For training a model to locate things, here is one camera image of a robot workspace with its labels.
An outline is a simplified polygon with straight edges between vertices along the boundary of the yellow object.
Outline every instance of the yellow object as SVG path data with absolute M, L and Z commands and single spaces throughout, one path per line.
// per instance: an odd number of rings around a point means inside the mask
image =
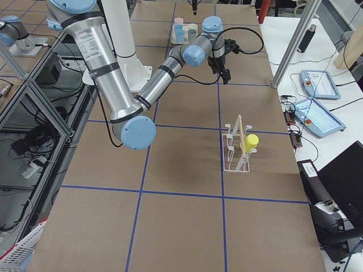
M 249 134 L 244 139 L 244 147 L 246 149 L 246 153 L 250 151 L 251 148 L 256 148 L 259 144 L 259 137 L 255 134 Z

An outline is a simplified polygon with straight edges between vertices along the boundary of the computer monitor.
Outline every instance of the computer monitor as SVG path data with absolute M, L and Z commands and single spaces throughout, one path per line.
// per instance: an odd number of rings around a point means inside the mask
M 318 176 L 353 226 L 363 227 L 363 144 L 353 143 Z

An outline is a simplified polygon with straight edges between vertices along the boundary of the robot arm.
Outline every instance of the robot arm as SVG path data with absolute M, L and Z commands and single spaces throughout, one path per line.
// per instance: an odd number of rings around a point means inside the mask
M 103 15 L 96 0 L 47 0 L 47 5 L 53 20 L 59 22 L 57 28 L 61 26 L 77 43 L 91 78 L 111 110 L 113 133 L 131 149 L 140 150 L 152 144 L 155 125 L 148 117 L 138 115 L 151 108 L 186 63 L 198 66 L 208 56 L 213 72 L 218 70 L 225 84 L 230 79 L 229 71 L 224 69 L 222 22 L 219 17 L 211 16 L 204 20 L 203 32 L 193 43 L 173 48 L 134 98 L 102 30 Z
M 7 47 L 16 44 L 23 52 L 28 52 L 35 47 L 23 23 L 14 15 L 0 18 L 0 40 Z

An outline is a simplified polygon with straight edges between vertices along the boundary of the label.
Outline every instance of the label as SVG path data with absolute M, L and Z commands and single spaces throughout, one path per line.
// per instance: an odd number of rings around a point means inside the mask
M 313 165 L 311 163 L 303 163 L 302 166 L 305 169 L 308 177 L 317 177 L 318 174 L 316 173 Z
M 101 50 L 92 32 L 78 37 L 75 39 L 75 42 L 85 61 L 102 56 Z

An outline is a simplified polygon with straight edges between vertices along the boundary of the white table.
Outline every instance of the white table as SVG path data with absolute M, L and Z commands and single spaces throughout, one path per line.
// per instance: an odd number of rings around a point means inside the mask
M 264 23 L 260 25 L 273 74 L 276 73 L 278 64 L 281 62 L 298 22 L 298 18 L 266 17 Z M 338 53 L 336 52 L 334 44 L 328 37 L 328 34 L 325 32 L 320 21 L 318 19 L 313 19 L 312 23 L 317 25 L 315 36 L 305 53 L 296 53 L 291 63 L 306 60 L 319 62 L 300 62 L 289 65 L 289 68 L 278 87 L 278 94 L 280 96 L 293 95 L 296 96 L 297 101 L 304 99 L 303 96 L 296 94 L 293 82 L 290 79 L 291 74 L 300 73 L 301 70 L 327 70 L 331 73 L 331 75 L 337 75 L 345 71 L 337 69 L 334 66 L 334 60 Z M 297 86 L 298 93 L 307 96 L 302 89 L 299 75 L 292 75 L 292 78 Z M 353 76 L 348 71 L 341 75 L 333 76 L 333 79 L 335 84 L 344 84 L 354 81 Z M 341 94 L 341 99 L 319 99 L 319 101 L 327 109 L 333 109 L 363 97 L 363 93 L 357 83 L 338 87 L 338 90 Z M 314 162 L 314 165 L 318 170 L 322 169 L 356 140 L 363 143 L 363 120 L 361 119 L 363 117 L 363 100 L 355 102 L 344 108 L 337 109 L 333 112 L 333 114 L 347 126 L 344 132 L 338 131 L 322 139 L 318 139 L 306 128 L 303 131 L 303 137 L 312 141 L 319 150 L 319 156 Z M 296 151 L 296 161 L 306 159 L 314 160 L 316 158 L 315 147 L 304 139 L 302 140 L 302 144 L 303 147 L 298 148 Z M 324 251 L 322 252 L 322 255 L 327 271 L 332 271 L 335 266 L 341 266 L 340 271 L 343 271 L 344 264 L 341 265 L 339 263 L 336 264 L 331 262 Z M 349 263 L 347 272 L 361 272 L 362 267 L 363 253 L 355 254 Z

